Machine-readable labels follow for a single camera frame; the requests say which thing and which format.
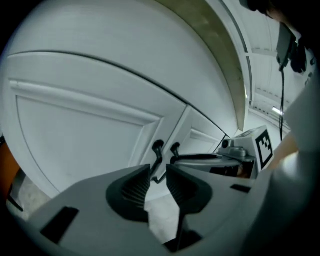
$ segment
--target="cabinet door panel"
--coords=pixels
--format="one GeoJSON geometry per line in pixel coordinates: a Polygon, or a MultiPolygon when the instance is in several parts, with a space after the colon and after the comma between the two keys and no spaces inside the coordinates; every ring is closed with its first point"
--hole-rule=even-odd
{"type": "Polygon", "coordinates": [[[152,165],[154,141],[169,139],[186,108],[130,72],[68,54],[12,56],[6,77],[8,143],[49,196],[83,179],[152,165]]]}
{"type": "Polygon", "coordinates": [[[175,143],[180,143],[179,154],[211,154],[219,146],[225,134],[205,116],[188,106],[168,143],[163,149],[164,161],[159,167],[156,176],[161,178],[174,156],[170,151],[175,143]]]}

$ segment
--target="black rectangular slot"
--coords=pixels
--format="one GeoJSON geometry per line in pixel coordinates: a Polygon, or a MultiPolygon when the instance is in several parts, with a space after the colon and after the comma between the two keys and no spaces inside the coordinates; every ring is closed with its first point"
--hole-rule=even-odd
{"type": "Polygon", "coordinates": [[[244,193],[249,193],[250,190],[251,190],[251,187],[237,185],[237,184],[232,185],[230,188],[234,189],[234,190],[238,190],[238,191],[244,192],[244,193]]]}
{"type": "Polygon", "coordinates": [[[41,234],[51,242],[58,244],[64,233],[75,219],[79,210],[72,207],[64,207],[42,230],[41,234]]]}

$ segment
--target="floor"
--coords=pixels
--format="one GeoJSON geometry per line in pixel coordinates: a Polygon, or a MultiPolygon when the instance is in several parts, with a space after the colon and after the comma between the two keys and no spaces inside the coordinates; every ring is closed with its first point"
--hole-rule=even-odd
{"type": "MultiPolygon", "coordinates": [[[[13,184],[19,184],[18,190],[12,190],[17,203],[22,206],[23,212],[19,211],[9,201],[6,205],[11,214],[27,221],[29,217],[50,198],[44,194],[27,176],[15,180],[13,184]]],[[[149,227],[161,244],[176,238],[180,209],[171,194],[160,198],[154,198],[145,202],[144,209],[149,213],[149,227]]]]}

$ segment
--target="black cable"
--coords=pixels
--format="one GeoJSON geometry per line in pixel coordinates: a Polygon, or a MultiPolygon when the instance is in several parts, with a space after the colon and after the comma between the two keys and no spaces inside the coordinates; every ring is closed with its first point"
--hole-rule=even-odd
{"type": "Polygon", "coordinates": [[[280,139],[283,139],[283,128],[284,128],[284,104],[285,104],[285,73],[281,69],[282,75],[282,97],[281,97],[281,107],[280,107],[280,117],[279,117],[279,128],[280,128],[280,139]]]}

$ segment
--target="white cabinet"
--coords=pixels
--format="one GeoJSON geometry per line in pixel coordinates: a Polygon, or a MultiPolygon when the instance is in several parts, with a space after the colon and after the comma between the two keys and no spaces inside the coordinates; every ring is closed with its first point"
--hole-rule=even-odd
{"type": "Polygon", "coordinates": [[[186,105],[118,67],[60,53],[6,62],[2,123],[14,157],[53,197],[90,177],[153,164],[186,105]]]}
{"type": "Polygon", "coordinates": [[[163,163],[155,176],[160,179],[166,171],[166,164],[174,156],[171,147],[180,143],[180,155],[211,154],[219,146],[225,134],[205,116],[188,106],[170,139],[163,149],[163,163]]]}

